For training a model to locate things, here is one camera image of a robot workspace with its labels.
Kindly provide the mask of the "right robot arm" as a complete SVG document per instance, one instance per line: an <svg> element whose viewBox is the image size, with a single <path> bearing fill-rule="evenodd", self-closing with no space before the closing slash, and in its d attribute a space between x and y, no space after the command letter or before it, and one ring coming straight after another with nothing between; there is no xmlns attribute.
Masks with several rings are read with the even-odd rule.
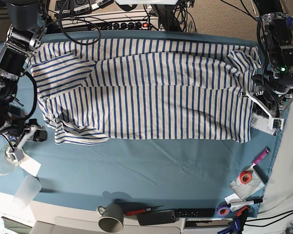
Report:
<svg viewBox="0 0 293 234"><path fill-rule="evenodd" d="M21 161L23 145L41 130L31 119L37 106L37 84L27 69L46 34L48 13L44 0L6 0L5 4L11 26L0 52L0 136L8 142L5 156ZM14 117L10 113L10 103L16 99L19 79L24 76L33 84L33 106L28 114Z"/></svg>

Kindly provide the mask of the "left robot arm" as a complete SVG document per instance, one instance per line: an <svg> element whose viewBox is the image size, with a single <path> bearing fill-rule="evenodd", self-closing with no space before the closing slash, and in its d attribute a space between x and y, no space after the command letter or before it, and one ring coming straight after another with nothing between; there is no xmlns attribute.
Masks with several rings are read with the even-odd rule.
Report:
<svg viewBox="0 0 293 234"><path fill-rule="evenodd" d="M262 72L252 76L254 91L241 96L251 99L254 113L267 120L269 130L282 131L284 114L293 102L293 37L291 20L278 0L255 0L256 36L264 56Z"/></svg>

